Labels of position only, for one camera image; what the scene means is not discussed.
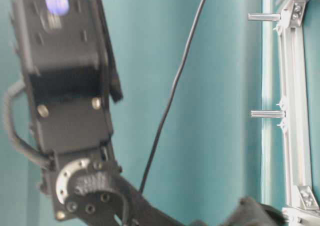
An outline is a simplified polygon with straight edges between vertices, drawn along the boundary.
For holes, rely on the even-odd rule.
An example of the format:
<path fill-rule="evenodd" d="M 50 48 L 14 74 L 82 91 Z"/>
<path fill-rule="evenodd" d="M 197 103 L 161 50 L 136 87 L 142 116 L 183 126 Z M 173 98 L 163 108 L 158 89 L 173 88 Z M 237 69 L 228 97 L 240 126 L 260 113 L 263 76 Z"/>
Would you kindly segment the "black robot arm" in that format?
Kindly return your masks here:
<path fill-rule="evenodd" d="M 179 225 L 121 176 L 109 101 L 123 93 L 102 0 L 11 2 L 22 79 L 5 94 L 5 129 L 41 168 L 56 220 Z"/>

